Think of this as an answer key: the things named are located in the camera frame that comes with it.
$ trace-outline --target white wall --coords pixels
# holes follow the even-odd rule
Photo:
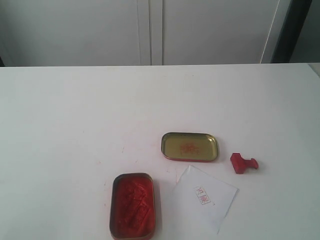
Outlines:
[[[163,63],[260,63],[278,3],[277,39],[290,0],[163,0]]]
[[[0,0],[6,66],[139,65],[136,0]]]
[[[291,63],[320,63],[320,0],[312,0]]]

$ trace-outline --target metal tin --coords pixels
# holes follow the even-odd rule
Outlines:
[[[146,173],[121,174],[113,181],[110,232],[115,240],[150,240],[155,231],[155,193]]]
[[[162,137],[161,152],[167,159],[210,162],[218,156],[218,143],[206,133],[168,132]]]

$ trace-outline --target gold tin lid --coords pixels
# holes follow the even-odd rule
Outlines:
[[[167,159],[210,162],[218,156],[218,143],[206,133],[168,132],[162,137],[161,152]]]

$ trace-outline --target white cabinet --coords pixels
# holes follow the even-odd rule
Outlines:
[[[290,0],[0,0],[7,66],[268,63]]]

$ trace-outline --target red stamp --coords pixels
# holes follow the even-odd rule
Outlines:
[[[181,155],[191,154],[196,155],[200,153],[200,148],[195,146],[193,143],[186,143],[180,146]]]
[[[205,189],[202,186],[195,187],[194,191],[202,205],[211,203],[209,196],[207,195]]]

